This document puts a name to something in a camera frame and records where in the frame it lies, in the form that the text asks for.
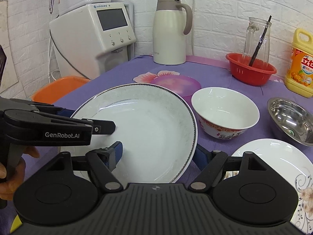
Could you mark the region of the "person's left hand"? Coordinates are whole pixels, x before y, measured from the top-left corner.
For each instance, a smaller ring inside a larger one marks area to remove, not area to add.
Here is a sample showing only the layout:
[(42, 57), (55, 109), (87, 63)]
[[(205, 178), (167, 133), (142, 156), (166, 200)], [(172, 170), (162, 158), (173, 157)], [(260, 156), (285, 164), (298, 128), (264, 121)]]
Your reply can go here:
[(25, 160), (22, 157), (20, 158), (15, 171), (13, 172), (13, 176), (11, 176), (10, 179), (6, 178), (7, 170), (2, 163), (0, 166), (1, 179), (6, 179), (6, 181), (0, 185), (1, 199), (11, 201), (13, 199), (13, 194), (24, 181), (26, 167)]

